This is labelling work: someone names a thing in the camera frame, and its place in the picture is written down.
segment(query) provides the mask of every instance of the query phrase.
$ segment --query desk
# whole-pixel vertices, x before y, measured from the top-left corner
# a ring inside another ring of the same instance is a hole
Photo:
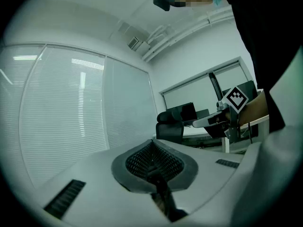
[[[206,129],[204,128],[194,128],[194,127],[184,127],[183,138],[196,138],[209,136]]]
[[[269,134],[269,115],[259,118],[250,123],[250,126],[258,124],[258,135],[261,139],[264,139]],[[247,129],[248,123],[241,126],[241,129]],[[194,128],[194,127],[184,127],[183,138],[198,138],[198,137],[205,137],[209,136],[206,129],[204,128]],[[222,152],[229,153],[229,139],[227,137],[222,138]]]

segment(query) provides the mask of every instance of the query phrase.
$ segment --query office chair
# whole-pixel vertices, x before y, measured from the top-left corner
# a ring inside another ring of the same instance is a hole
[[[182,143],[184,124],[177,109],[160,113],[157,121],[156,139]]]

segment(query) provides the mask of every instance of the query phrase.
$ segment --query window blind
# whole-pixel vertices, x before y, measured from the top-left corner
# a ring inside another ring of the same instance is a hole
[[[247,78],[239,63],[214,71],[222,91],[247,82]]]
[[[156,132],[156,111],[146,72],[107,58],[105,118],[110,148],[138,145]]]
[[[19,109],[27,76],[43,46],[3,48],[0,54],[0,162],[12,189],[34,190],[19,141]]]
[[[208,76],[198,78],[165,93],[164,99],[168,109],[194,103],[196,112],[204,109],[208,109],[210,114],[217,112],[218,99]]]
[[[107,149],[102,116],[104,57],[48,46],[28,78],[20,142],[35,187]]]

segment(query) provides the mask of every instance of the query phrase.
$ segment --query air conditioning unit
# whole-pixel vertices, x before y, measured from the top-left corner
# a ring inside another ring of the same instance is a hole
[[[145,55],[148,50],[151,48],[149,44],[146,42],[139,41],[136,37],[132,38],[128,47],[131,48],[133,51],[136,51],[141,56]]]
[[[139,43],[139,40],[134,37],[132,40],[128,43],[128,47],[134,50],[134,47]]]

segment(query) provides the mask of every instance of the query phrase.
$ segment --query black clothing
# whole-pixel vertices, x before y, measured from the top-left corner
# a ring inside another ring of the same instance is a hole
[[[283,75],[302,42],[301,0],[227,1],[251,55],[258,88],[265,91],[270,131],[279,130],[285,124],[269,91]]]

